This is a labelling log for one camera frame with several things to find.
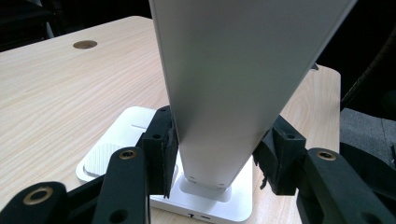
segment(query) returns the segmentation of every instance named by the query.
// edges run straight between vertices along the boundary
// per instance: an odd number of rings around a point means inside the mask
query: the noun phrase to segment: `screw hole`
[[[128,212],[126,210],[117,210],[110,215],[111,223],[121,223],[128,217]]]
[[[31,191],[23,198],[26,205],[38,204],[46,201],[52,195],[53,189],[50,187],[40,187]]]
[[[137,156],[137,152],[135,150],[124,150],[120,153],[119,157],[122,160],[129,160]]]
[[[336,157],[330,152],[320,151],[318,152],[318,157],[325,161],[335,161]]]
[[[290,133],[288,133],[288,134],[286,134],[286,136],[289,138],[289,139],[294,139],[296,136],[294,136],[293,134],[290,134]]]

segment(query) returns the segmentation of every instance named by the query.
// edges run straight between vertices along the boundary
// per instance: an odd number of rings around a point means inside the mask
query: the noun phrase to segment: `silver panel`
[[[354,0],[150,0],[186,177],[227,188]]]

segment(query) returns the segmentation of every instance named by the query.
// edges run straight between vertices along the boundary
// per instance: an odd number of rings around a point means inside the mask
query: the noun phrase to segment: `white base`
[[[78,164],[76,174],[81,183],[106,172],[110,156],[123,147],[134,147],[146,131],[155,110],[143,107],[127,108],[111,125]],[[170,198],[151,196],[151,206],[214,223],[244,223],[252,211],[252,159],[227,189],[210,189],[192,183],[184,177],[179,155]]]
[[[177,177],[169,199],[151,196],[151,206],[213,223],[244,223],[250,217],[252,201],[252,159],[227,189],[209,189],[184,177],[177,157]]]

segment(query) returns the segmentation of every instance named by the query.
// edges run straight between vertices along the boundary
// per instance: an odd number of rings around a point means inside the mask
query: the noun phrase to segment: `brass screw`
[[[137,156],[137,152],[135,150],[124,150],[120,153],[119,157],[122,160],[129,160],[129,159],[133,159]]]
[[[334,154],[327,151],[320,151],[317,156],[325,161],[335,161],[337,159]]]
[[[37,193],[44,193],[43,196],[41,197],[34,197],[35,194]],[[38,189],[35,189],[33,191],[31,191],[29,194],[27,194],[24,198],[23,198],[23,203],[26,205],[34,205],[34,204],[38,204],[38,203],[42,203],[44,201],[46,201],[53,193],[53,189],[50,187],[40,187]]]

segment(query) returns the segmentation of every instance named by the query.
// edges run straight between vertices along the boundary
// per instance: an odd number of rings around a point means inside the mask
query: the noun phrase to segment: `textured white surface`
[[[88,182],[105,174],[112,153],[123,147],[134,147],[154,114],[155,110],[139,106],[125,109],[78,164],[78,179]]]

